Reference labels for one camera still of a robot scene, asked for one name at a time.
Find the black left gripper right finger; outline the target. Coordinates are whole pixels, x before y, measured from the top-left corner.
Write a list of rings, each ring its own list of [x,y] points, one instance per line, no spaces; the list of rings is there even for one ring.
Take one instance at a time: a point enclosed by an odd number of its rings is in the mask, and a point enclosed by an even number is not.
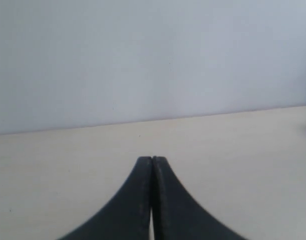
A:
[[[185,189],[165,157],[152,158],[151,209],[156,240],[242,240]]]

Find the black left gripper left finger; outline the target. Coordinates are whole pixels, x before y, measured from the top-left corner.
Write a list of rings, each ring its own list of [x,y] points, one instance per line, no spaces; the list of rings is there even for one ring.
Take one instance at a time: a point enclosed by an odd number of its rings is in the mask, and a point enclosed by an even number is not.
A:
[[[63,240],[148,240],[152,158],[137,159],[117,193]]]

